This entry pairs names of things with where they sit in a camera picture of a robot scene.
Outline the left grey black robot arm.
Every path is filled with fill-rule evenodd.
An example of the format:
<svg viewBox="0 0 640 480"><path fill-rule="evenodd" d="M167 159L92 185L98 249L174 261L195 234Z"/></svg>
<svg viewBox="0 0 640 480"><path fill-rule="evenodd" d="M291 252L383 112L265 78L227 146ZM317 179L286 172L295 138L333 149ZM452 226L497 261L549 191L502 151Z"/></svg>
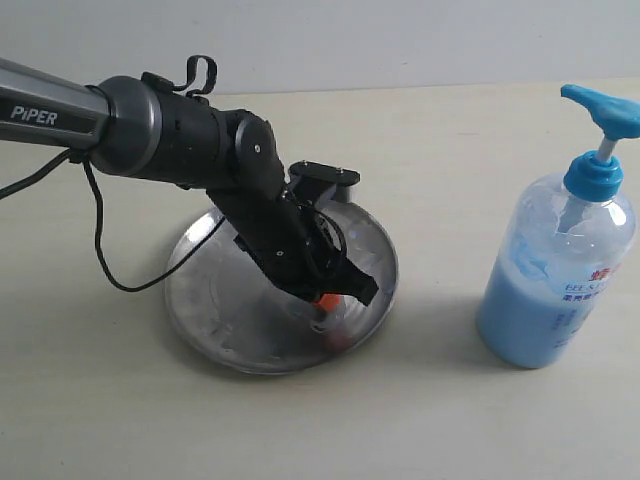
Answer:
<svg viewBox="0 0 640 480"><path fill-rule="evenodd" d="M64 162L81 165L88 180L104 173L199 189L274 287L322 309L341 296L369 305L378 284L349 259L343 230L322 210L324 201L344 200L359 173L314 162L285 166L267 120L210 105L217 71L213 58L193 55L180 85L151 72L79 85L3 61L2 139L59 153L2 196Z"/></svg>

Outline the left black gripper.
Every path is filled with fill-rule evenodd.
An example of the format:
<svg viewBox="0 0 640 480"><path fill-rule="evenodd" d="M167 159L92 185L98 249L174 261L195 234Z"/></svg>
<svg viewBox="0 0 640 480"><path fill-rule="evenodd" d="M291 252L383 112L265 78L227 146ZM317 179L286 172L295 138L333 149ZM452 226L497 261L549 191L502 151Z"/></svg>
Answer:
<svg viewBox="0 0 640 480"><path fill-rule="evenodd" d="M378 291L372 276L348 258L346 235L317 206L297 200L283 174L228 176L207 196L236 231L234 242L278 289L312 303L316 333L340 320L340 295L368 305Z"/></svg>

